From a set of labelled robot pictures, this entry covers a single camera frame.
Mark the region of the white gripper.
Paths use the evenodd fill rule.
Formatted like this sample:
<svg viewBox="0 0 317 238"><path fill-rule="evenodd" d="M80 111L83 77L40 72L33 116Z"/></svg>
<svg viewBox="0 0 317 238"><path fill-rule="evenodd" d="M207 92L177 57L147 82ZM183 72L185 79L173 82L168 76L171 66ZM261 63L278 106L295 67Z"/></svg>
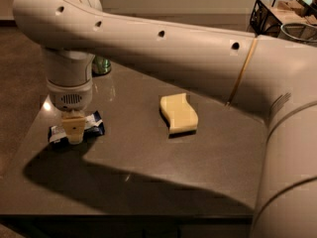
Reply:
<svg viewBox="0 0 317 238"><path fill-rule="evenodd" d="M61 124L68 142L80 144L83 140L85 116L83 110L92 100L92 80L79 86L59 86L47 82L52 104L61 111Z"/></svg>

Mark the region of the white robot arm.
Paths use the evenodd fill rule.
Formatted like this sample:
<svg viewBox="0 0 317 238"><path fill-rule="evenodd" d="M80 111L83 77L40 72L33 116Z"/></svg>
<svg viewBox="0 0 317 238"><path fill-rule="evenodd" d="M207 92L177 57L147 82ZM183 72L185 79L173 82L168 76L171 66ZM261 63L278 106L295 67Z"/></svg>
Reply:
<svg viewBox="0 0 317 238"><path fill-rule="evenodd" d="M252 238L317 238L317 67L312 46L246 32L103 12L99 0L14 0L18 28L43 48L70 143L92 99L91 64L127 64L267 123Z"/></svg>

